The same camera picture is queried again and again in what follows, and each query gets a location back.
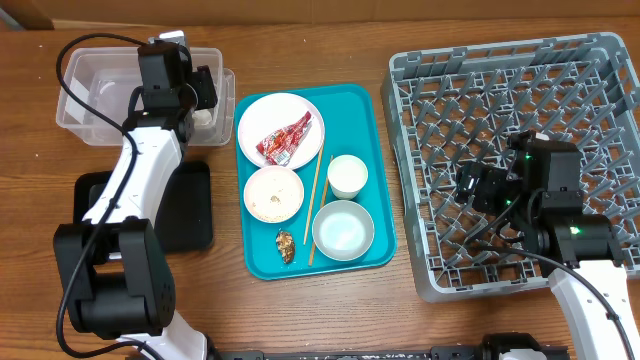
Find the white tissue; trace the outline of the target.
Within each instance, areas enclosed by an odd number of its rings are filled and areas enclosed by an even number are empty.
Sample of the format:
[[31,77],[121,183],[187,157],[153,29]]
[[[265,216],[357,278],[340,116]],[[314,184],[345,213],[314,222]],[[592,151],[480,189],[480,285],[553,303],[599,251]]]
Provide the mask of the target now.
[[209,109],[195,111],[193,120],[196,127],[207,127],[215,124],[214,117]]

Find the red snack wrapper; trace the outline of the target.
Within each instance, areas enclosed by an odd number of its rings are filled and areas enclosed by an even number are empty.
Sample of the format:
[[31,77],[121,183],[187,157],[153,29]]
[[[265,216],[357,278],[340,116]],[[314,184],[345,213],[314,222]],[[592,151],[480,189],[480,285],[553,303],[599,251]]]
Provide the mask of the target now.
[[286,166],[306,137],[312,123],[307,111],[297,122],[275,130],[257,145],[256,150],[268,165]]

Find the white cup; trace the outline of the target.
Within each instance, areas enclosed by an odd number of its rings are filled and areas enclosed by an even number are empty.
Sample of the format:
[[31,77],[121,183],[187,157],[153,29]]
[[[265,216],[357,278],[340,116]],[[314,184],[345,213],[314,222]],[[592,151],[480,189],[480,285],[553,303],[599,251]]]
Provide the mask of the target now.
[[360,158],[345,154],[330,162],[327,175],[334,196],[342,200],[351,200],[366,185],[368,169]]

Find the white bowl with rice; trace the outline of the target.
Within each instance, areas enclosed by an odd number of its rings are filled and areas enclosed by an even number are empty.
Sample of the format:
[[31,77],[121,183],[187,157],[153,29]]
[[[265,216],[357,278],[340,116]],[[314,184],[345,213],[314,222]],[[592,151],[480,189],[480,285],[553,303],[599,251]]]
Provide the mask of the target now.
[[254,172],[243,190],[245,208],[264,223],[282,223],[292,218],[301,208],[304,195],[300,177],[279,165]]

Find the grey white bowl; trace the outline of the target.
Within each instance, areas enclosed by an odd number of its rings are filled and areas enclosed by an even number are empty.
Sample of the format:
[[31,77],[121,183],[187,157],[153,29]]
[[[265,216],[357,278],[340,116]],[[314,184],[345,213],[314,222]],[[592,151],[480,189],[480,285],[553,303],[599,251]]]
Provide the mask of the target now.
[[323,206],[312,223],[314,244],[326,257],[347,262],[360,258],[372,246],[375,225],[369,212],[349,200]]

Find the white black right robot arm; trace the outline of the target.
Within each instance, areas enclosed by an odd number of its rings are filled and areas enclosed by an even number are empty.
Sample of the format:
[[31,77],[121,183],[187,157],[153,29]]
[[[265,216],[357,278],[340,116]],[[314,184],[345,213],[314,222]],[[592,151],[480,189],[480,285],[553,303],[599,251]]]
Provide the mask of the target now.
[[579,358],[638,358],[624,255],[611,220],[583,210],[581,151],[535,131],[507,146],[508,168],[471,162],[456,174],[456,202],[493,218],[464,247],[536,260]]

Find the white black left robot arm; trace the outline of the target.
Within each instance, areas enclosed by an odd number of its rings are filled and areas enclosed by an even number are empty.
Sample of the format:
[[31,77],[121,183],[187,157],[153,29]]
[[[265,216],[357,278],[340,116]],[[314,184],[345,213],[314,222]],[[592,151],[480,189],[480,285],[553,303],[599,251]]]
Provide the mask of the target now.
[[213,341],[176,311],[174,279],[154,224],[194,133],[193,114],[217,104],[210,70],[176,40],[139,42],[142,84],[118,124],[122,152],[100,198],[79,223],[62,224],[54,253],[63,295],[56,338],[86,359],[132,347],[148,359],[217,359]]

